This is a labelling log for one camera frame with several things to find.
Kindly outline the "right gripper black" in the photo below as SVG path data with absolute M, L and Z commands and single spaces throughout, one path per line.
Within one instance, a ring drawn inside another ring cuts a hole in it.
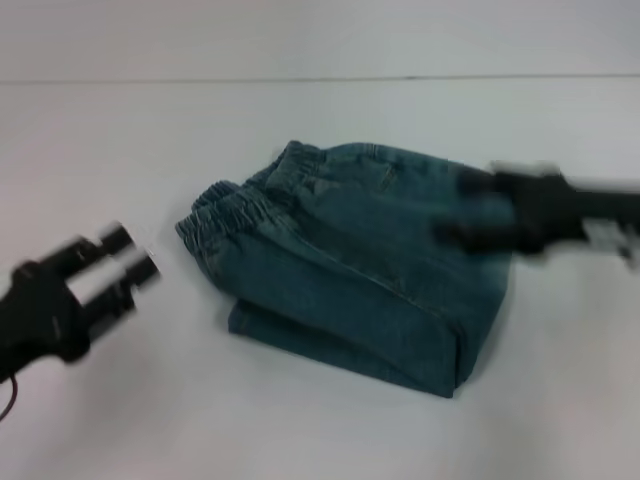
M 501 195 L 515 223 L 442 221 L 434 238 L 466 253 L 537 255 L 555 244 L 586 244 L 639 266 L 639 186 L 619 182 L 573 183 L 558 171 L 467 171 L 457 179 L 465 197 Z

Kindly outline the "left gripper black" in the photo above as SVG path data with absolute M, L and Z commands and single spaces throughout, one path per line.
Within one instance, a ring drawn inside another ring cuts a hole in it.
M 124 272 L 82 307 L 67 283 L 78 274 L 134 244 L 118 224 L 97 241 L 75 239 L 39 261 L 25 261 L 11 274 L 1 298 L 1 380 L 7 381 L 32 362 L 55 356 L 74 363 L 94 343 L 136 309 L 134 291 L 159 275 L 144 252 Z

